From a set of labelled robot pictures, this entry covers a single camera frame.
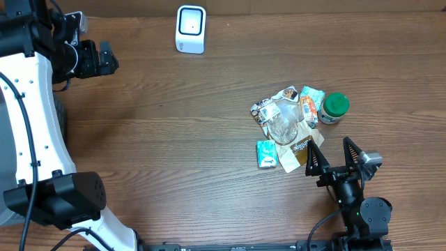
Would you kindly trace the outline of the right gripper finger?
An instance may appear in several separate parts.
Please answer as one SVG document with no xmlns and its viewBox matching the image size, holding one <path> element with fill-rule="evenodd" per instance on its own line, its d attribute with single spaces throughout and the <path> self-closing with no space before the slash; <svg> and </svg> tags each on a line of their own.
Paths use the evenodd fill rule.
<svg viewBox="0 0 446 251">
<path fill-rule="evenodd" d="M 307 142 L 307 164 L 306 176 L 320 176 L 330 167 L 329 162 L 321 153 L 319 147 L 313 140 Z"/>
<path fill-rule="evenodd" d="M 358 147 L 349 137 L 343 138 L 344 158 L 346 166 L 355 167 L 362 149 Z"/>
</svg>

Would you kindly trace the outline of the green capped white jar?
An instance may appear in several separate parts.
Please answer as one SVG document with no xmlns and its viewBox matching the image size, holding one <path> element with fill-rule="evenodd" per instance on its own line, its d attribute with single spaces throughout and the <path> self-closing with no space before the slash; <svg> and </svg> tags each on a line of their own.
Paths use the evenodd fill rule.
<svg viewBox="0 0 446 251">
<path fill-rule="evenodd" d="M 324 101 L 318 112 L 319 121 L 324 124 L 339 122 L 350 107 L 348 98 L 342 93 L 331 93 Z"/>
</svg>

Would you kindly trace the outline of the small teal tissue pack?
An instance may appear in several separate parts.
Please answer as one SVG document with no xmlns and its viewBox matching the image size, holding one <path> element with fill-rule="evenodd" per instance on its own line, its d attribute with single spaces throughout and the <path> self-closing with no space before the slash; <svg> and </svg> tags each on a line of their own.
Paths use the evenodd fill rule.
<svg viewBox="0 0 446 251">
<path fill-rule="evenodd" d="M 259 168 L 266 169 L 277 166 L 278 156 L 274 140 L 258 141 L 256 143 L 256 152 Z"/>
</svg>

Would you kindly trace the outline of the small orange tissue pack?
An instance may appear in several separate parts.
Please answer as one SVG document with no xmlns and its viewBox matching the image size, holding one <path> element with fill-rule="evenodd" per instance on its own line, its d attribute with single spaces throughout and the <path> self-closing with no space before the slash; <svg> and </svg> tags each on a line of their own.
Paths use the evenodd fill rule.
<svg viewBox="0 0 446 251">
<path fill-rule="evenodd" d="M 318 116 L 314 101 L 309 96 L 302 96 L 300 98 L 300 106 L 303 120 L 307 122 L 310 128 L 314 128 L 318 123 Z"/>
</svg>

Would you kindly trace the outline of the brown snack pouch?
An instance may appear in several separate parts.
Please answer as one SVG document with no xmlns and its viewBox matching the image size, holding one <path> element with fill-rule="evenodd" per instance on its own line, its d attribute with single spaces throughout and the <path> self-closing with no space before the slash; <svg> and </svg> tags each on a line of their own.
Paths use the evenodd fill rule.
<svg viewBox="0 0 446 251">
<path fill-rule="evenodd" d="M 278 156 L 277 165 L 289 173 L 307 161 L 307 142 L 313 140 L 320 146 L 324 138 L 303 120 L 300 93 L 294 86 L 263 99 L 250 108 L 250 113 L 266 136 L 274 140 Z"/>
</svg>

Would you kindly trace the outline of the teal snack bar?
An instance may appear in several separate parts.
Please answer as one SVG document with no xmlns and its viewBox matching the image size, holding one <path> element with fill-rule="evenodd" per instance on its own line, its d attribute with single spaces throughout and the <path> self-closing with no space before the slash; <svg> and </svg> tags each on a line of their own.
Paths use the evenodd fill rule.
<svg viewBox="0 0 446 251">
<path fill-rule="evenodd" d="M 321 110 L 321 105 L 323 104 L 323 101 L 325 99 L 325 92 L 322 90 L 313 89 L 312 87 L 309 86 L 303 86 L 300 92 L 300 96 L 310 97 L 315 104 L 316 111 L 319 112 Z"/>
</svg>

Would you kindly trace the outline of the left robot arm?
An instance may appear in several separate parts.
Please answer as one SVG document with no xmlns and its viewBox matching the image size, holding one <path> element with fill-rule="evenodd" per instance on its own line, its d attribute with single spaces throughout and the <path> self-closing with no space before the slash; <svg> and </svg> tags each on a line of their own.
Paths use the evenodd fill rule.
<svg viewBox="0 0 446 251">
<path fill-rule="evenodd" d="M 1 13 L 1 224 L 32 222 L 79 234 L 97 250 L 142 250 L 107 207 L 95 172 L 79 172 L 66 147 L 66 110 L 54 85 L 111 75 L 107 42 L 82 40 L 88 20 L 53 1 L 10 0 Z"/>
</svg>

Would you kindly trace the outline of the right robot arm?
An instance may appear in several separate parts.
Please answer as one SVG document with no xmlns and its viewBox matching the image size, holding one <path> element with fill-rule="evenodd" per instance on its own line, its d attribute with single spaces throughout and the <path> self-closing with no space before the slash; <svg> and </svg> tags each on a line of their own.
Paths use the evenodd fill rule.
<svg viewBox="0 0 446 251">
<path fill-rule="evenodd" d="M 388 235 L 392 204 L 382 197 L 365 197 L 365 182 L 370 181 L 383 163 L 378 152 L 366 152 L 349 137 L 343 138 L 345 165 L 332 167 L 312 140 L 307 142 L 306 176 L 317 176 L 316 185 L 324 187 L 339 209 L 320 220 L 310 231 L 304 250 L 391 250 Z M 340 215 L 345 231 L 329 241 L 315 243 L 316 230 Z"/>
</svg>

